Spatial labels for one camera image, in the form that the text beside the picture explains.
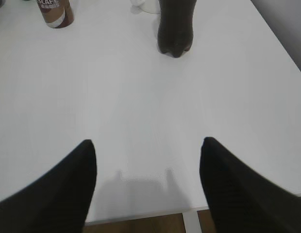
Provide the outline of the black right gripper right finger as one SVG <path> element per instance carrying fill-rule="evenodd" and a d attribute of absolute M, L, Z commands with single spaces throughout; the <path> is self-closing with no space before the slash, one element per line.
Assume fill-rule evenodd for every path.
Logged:
<path fill-rule="evenodd" d="M 213 137 L 200 179 L 218 233 L 301 233 L 301 198 L 269 181 Z"/>

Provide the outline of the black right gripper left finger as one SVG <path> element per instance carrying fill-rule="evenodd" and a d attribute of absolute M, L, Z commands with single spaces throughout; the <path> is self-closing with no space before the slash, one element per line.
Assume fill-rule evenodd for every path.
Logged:
<path fill-rule="evenodd" d="M 0 233 L 81 233 L 96 186 L 90 139 L 32 184 L 0 202 Z"/>

